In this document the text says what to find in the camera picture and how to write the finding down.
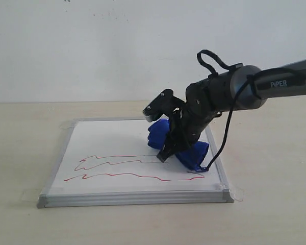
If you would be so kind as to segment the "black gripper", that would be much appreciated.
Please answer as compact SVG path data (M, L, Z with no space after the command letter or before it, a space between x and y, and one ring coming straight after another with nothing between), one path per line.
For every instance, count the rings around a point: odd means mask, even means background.
M172 99L174 107L170 118L170 132L167 133L162 149L157 154L161 162L170 156L189 150L200 138L202 131L221 112L214 110L208 99L192 98L186 102L179 98Z

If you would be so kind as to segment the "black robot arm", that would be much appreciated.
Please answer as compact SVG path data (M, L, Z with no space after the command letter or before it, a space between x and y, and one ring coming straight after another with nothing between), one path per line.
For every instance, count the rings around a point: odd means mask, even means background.
M189 149L223 112L254 110L269 98L298 95L306 95L306 60L267 70L241 66L190 84L185 101L176 98L171 89L165 89L159 98L169 117L170 132L157 157L164 162Z

